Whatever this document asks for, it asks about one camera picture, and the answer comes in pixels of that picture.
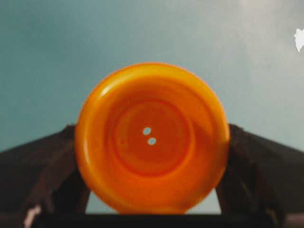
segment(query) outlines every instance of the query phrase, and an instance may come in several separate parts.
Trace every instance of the orange bottle cap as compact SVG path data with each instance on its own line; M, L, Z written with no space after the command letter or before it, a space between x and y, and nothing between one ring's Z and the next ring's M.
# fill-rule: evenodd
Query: orange bottle cap
M120 213L184 213L216 187L228 160L216 95L168 64L112 73L88 97L75 133L84 181Z

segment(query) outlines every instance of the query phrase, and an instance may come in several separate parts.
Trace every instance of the hole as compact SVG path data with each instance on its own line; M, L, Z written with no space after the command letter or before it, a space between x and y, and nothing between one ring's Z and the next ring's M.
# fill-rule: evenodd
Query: hole
M150 133L151 133L151 128L150 128L150 127L145 127L144 130L142 131L142 133L143 133L144 135L150 134Z
M156 139L155 139L155 138L150 138L150 139L148 139L148 144L149 144L150 146L153 146L154 144L156 144Z

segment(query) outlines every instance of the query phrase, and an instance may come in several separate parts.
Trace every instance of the blue-gray background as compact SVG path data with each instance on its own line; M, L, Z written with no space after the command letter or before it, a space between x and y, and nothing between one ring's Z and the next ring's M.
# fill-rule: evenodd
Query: blue-gray background
M187 68L229 122L304 150L304 2L1 0L0 151L76 123L92 88L129 64ZM88 212L113 212L91 195ZM219 212L214 192L192 213Z

